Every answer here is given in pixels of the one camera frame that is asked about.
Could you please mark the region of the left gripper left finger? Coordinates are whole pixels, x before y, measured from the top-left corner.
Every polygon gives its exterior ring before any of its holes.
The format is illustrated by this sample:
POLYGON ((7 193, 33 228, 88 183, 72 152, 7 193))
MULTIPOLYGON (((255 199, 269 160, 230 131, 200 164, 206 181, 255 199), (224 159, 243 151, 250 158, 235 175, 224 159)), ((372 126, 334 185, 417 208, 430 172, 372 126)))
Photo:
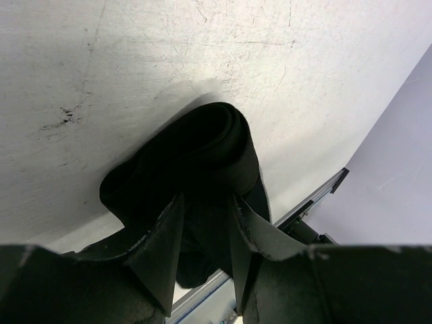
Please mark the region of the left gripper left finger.
POLYGON ((184 219, 176 195, 81 252, 1 247, 2 323, 163 323, 170 316, 184 219))

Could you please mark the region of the black underwear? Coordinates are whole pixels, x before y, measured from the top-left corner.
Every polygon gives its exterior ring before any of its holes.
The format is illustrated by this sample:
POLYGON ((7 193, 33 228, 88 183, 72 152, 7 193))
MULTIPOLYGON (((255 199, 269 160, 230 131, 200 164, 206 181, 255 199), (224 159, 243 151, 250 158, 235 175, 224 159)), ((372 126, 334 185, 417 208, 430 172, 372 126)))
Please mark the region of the black underwear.
POLYGON ((99 189, 102 204, 124 225, 155 220, 177 194, 185 204, 178 284, 198 287, 217 270, 231 275, 232 197, 270 220, 250 128, 233 105, 209 103, 187 112, 112 169, 99 189))

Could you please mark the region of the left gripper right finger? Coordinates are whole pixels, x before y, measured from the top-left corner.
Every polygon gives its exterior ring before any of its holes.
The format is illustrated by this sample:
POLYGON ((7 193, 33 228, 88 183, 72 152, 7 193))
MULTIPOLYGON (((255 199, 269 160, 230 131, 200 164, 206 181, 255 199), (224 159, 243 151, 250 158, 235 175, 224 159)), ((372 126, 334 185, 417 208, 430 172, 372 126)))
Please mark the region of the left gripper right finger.
POLYGON ((232 273, 245 323, 430 323, 430 246, 304 245, 235 197, 232 273))

